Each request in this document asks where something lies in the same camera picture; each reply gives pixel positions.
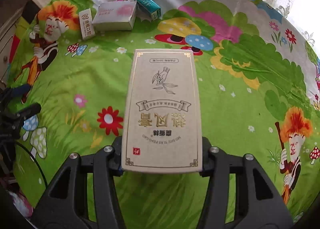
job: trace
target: green mushroom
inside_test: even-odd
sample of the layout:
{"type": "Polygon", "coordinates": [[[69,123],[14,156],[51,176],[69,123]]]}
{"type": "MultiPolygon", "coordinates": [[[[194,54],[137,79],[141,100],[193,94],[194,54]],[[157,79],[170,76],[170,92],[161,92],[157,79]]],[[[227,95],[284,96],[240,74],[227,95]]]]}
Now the green mushroom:
{"type": "Polygon", "coordinates": [[[46,127],[38,128],[33,131],[30,139],[30,144],[33,146],[31,149],[31,154],[35,158],[37,153],[41,159],[45,159],[45,157],[47,156],[46,136],[46,127]]]}

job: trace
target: box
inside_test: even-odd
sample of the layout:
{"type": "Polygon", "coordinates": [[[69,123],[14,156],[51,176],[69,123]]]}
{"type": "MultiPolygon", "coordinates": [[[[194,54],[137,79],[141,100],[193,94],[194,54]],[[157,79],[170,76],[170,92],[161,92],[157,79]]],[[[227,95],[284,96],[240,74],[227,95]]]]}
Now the box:
{"type": "Polygon", "coordinates": [[[122,168],[147,173],[202,170],[193,52],[135,51],[122,136],[122,168]]]}
{"type": "Polygon", "coordinates": [[[161,8],[153,0],[135,0],[138,3],[139,9],[147,15],[150,15],[151,20],[159,19],[161,16],[161,8]]]}
{"type": "Polygon", "coordinates": [[[96,35],[92,25],[92,16],[90,9],[79,12],[79,21],[83,40],[92,38],[96,35]]]}
{"type": "Polygon", "coordinates": [[[101,3],[92,24],[96,31],[132,30],[136,7],[135,1],[101,3]]]}

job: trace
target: table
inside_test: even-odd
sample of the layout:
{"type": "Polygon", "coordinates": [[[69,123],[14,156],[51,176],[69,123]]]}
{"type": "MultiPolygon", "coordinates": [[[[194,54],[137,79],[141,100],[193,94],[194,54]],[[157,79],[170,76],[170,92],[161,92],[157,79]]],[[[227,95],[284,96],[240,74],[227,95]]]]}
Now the table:
{"type": "MultiPolygon", "coordinates": [[[[33,88],[23,104],[16,101],[10,107],[15,111],[41,104],[41,113],[26,121],[21,142],[36,156],[47,180],[70,153],[97,152],[122,134],[135,49],[183,48],[194,50],[203,136],[228,154],[252,153],[292,216],[301,216],[320,190],[320,61],[298,31],[261,0],[154,0],[161,19],[150,22],[140,13],[131,32],[101,32],[82,41],[79,11],[91,8],[94,16],[103,1],[115,0],[31,0],[14,36],[8,84],[28,82],[33,88]],[[38,37],[33,32],[37,20],[38,37]],[[46,21],[59,27],[56,39],[44,35],[46,21]],[[34,46],[46,55],[38,64],[34,46]]],[[[35,206],[44,183],[20,149],[14,172],[35,206]]],[[[129,229],[195,228],[208,179],[126,172],[115,183],[129,229]]],[[[235,178],[230,176],[226,221],[232,221],[234,205],[235,178]]]]}

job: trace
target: silver bolt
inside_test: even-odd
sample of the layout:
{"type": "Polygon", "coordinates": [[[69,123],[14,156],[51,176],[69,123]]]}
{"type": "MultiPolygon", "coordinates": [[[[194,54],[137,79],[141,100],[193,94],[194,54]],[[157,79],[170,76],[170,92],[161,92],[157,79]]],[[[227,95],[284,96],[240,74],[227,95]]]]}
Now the silver bolt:
{"type": "Polygon", "coordinates": [[[246,160],[254,160],[254,156],[250,153],[246,154],[244,157],[246,160]]]}
{"type": "Polygon", "coordinates": [[[69,157],[70,157],[70,159],[76,159],[76,158],[78,158],[78,153],[76,153],[76,152],[72,152],[70,155],[69,155],[69,157]]]}
{"type": "Polygon", "coordinates": [[[210,152],[212,152],[212,153],[218,153],[218,152],[219,152],[219,148],[216,147],[216,146],[212,146],[212,147],[210,148],[210,152]]]}
{"type": "Polygon", "coordinates": [[[112,147],[112,146],[105,146],[105,147],[103,148],[103,150],[104,150],[105,152],[112,152],[113,147],[112,147]]]}

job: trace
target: teal box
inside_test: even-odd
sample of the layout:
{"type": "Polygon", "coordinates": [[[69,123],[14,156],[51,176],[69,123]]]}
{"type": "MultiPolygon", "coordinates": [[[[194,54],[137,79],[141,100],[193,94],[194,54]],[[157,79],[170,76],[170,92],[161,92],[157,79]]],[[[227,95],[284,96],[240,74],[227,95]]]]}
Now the teal box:
{"type": "Polygon", "coordinates": [[[161,8],[153,0],[135,0],[138,3],[138,7],[144,13],[150,15],[151,19],[154,21],[159,19],[161,16],[161,8]]]}

